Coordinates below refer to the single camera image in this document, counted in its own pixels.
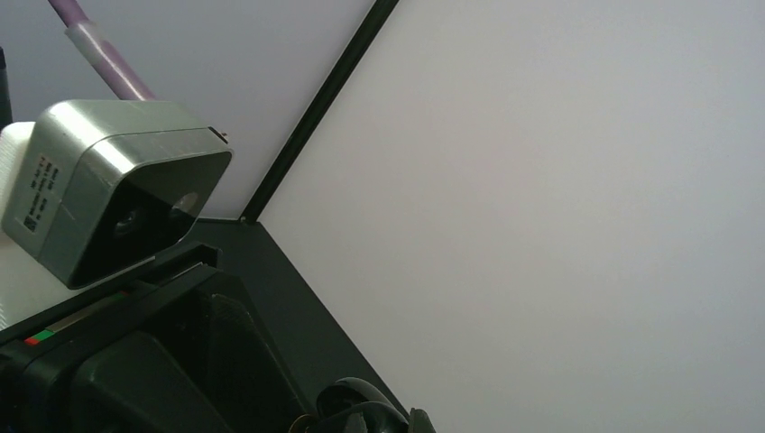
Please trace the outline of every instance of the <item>white wall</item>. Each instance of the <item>white wall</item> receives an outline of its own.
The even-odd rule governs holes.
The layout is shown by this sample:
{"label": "white wall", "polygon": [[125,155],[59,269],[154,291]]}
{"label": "white wall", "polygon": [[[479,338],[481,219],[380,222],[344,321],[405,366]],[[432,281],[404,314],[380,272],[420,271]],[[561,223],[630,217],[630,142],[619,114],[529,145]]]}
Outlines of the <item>white wall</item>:
{"label": "white wall", "polygon": [[[373,0],[80,0],[159,98],[229,134],[206,217],[238,218]],[[45,0],[0,3],[16,120],[114,96]]]}
{"label": "white wall", "polygon": [[402,1],[262,221],[439,431],[763,431],[763,23]]}

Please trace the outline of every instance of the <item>black metal strip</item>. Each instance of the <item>black metal strip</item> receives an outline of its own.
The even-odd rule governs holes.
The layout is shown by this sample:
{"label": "black metal strip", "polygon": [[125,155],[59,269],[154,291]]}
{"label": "black metal strip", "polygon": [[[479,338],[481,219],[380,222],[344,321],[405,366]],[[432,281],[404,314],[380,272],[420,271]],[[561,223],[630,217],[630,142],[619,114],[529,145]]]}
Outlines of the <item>black metal strip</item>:
{"label": "black metal strip", "polygon": [[309,108],[303,114],[290,138],[276,157],[276,161],[266,173],[255,194],[244,208],[240,219],[248,224],[255,224],[266,204],[271,199],[279,184],[287,175],[292,163],[298,159],[300,151],[308,142],[310,136],[316,130],[318,123],[324,118],[324,114],[332,105],[332,102],[340,93],[348,78],[353,73],[359,60],[364,56],[374,37],[383,27],[388,16],[399,0],[377,0],[374,2],[369,14],[354,34],[353,39],[343,51],[343,55],[332,68],[327,80],[319,89],[316,97],[310,103]]}

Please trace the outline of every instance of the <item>white panel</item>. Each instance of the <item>white panel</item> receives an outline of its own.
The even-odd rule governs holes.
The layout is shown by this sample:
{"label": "white panel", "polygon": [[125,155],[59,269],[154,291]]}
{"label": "white panel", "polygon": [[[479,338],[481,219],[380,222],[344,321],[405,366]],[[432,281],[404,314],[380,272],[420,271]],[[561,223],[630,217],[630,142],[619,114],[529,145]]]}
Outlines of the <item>white panel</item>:
{"label": "white panel", "polygon": [[[81,0],[154,93],[229,134],[236,156],[206,217],[239,217],[373,0]],[[111,98],[44,0],[0,6],[15,120]]]}
{"label": "white panel", "polygon": [[401,2],[263,223],[438,431],[762,431],[763,8]]}

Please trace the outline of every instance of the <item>metal camera housing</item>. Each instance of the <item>metal camera housing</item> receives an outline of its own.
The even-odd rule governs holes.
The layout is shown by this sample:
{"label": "metal camera housing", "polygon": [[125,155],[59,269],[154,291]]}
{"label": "metal camera housing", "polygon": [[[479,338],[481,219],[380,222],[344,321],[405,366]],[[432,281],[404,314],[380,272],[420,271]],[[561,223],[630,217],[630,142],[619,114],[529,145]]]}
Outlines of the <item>metal camera housing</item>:
{"label": "metal camera housing", "polygon": [[231,157],[176,103],[61,102],[35,123],[3,230],[69,288],[86,287],[176,244]]}

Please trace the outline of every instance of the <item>purple cable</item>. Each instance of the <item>purple cable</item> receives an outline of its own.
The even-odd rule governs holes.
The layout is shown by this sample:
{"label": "purple cable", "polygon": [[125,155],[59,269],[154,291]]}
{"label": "purple cable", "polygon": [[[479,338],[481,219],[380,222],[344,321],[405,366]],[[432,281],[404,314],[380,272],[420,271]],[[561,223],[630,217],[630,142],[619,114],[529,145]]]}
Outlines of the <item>purple cable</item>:
{"label": "purple cable", "polygon": [[119,51],[98,32],[77,0],[48,0],[67,26],[67,35],[93,69],[120,99],[154,99],[154,94],[124,61]]}

